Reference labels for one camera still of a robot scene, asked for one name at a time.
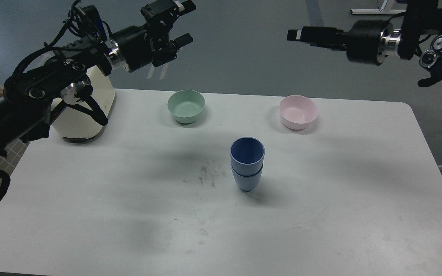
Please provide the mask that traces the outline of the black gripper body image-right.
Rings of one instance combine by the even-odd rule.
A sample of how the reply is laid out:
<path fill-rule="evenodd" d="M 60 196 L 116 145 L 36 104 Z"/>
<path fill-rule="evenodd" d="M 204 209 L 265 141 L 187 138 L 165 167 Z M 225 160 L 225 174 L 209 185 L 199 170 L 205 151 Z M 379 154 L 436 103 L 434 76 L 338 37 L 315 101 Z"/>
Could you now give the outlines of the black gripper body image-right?
<path fill-rule="evenodd" d="M 358 20 L 346 33 L 346 56 L 349 61 L 381 65 L 384 61 L 382 38 L 392 32 L 384 20 Z"/>

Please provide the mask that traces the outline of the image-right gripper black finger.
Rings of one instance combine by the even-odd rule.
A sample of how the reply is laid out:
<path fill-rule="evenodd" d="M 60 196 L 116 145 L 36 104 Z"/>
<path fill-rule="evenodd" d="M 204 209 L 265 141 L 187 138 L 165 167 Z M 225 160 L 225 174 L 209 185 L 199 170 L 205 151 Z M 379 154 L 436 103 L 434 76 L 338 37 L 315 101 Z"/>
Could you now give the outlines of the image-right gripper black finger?
<path fill-rule="evenodd" d="M 346 50 L 345 32 L 331 27 L 302 27 L 287 31 L 287 41 L 331 50 Z"/>

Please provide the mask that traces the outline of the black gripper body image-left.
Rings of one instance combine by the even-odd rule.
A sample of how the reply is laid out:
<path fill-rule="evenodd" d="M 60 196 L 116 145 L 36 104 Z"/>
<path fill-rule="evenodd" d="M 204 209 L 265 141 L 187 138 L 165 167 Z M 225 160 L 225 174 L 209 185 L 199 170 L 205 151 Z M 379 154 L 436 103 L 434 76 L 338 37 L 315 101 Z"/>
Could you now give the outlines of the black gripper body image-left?
<path fill-rule="evenodd" d="M 146 65 L 159 67 L 177 58 L 179 46 L 170 40 L 175 21 L 159 20 L 112 33 L 122 66 L 132 73 Z"/>

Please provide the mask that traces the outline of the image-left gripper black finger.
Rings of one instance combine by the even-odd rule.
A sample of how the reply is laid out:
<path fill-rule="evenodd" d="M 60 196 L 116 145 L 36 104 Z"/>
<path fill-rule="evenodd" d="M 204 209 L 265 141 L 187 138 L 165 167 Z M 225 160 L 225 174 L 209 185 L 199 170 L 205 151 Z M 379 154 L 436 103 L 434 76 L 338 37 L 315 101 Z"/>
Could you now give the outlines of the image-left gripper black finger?
<path fill-rule="evenodd" d="M 192 0 L 155 0 L 141 8 L 141 14 L 149 23 L 173 24 L 179 17 L 196 10 Z"/>
<path fill-rule="evenodd" d="M 181 35 L 173 40 L 170 40 L 167 44 L 167 52 L 170 56 L 175 57 L 177 53 L 186 45 L 189 45 L 193 42 L 193 37 L 186 33 Z"/>

